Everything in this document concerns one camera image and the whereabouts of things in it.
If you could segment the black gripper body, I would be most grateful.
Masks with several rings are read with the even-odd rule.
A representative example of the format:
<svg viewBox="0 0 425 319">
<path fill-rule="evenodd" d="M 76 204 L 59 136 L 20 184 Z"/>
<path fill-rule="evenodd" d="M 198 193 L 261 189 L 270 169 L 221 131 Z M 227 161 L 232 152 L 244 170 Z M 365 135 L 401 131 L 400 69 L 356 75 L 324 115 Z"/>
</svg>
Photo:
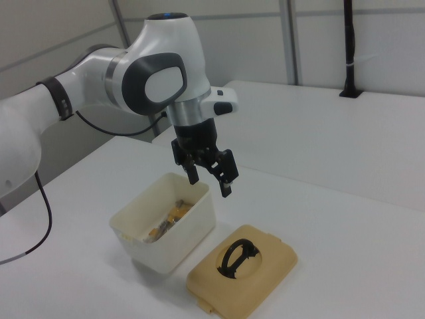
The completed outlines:
<svg viewBox="0 0 425 319">
<path fill-rule="evenodd" d="M 176 138 L 172 150 L 177 165 L 194 161 L 197 165 L 212 166 L 216 163 L 217 132 L 212 118 L 192 126 L 174 126 Z"/>
</svg>

